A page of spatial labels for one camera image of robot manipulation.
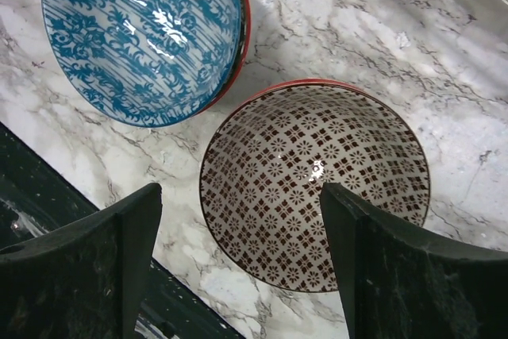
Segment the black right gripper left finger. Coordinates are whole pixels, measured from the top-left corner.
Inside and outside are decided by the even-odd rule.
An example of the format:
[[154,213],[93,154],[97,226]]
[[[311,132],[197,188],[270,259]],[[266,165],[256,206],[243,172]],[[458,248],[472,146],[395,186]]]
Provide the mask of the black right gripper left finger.
[[162,214],[149,183],[1,251],[3,338],[134,338]]

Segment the blue floral patterned bowl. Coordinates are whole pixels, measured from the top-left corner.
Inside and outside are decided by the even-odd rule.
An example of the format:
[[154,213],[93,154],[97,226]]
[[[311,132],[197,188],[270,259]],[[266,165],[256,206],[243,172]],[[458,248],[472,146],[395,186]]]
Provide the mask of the blue floral patterned bowl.
[[205,107],[236,59],[241,0],[41,0],[55,58],[97,110],[137,127]]

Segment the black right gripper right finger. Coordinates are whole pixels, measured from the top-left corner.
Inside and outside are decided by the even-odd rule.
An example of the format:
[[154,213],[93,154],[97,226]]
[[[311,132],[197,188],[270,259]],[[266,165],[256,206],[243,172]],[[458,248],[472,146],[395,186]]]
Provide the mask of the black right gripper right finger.
[[337,183],[320,203],[350,337],[506,337],[505,252],[423,229]]

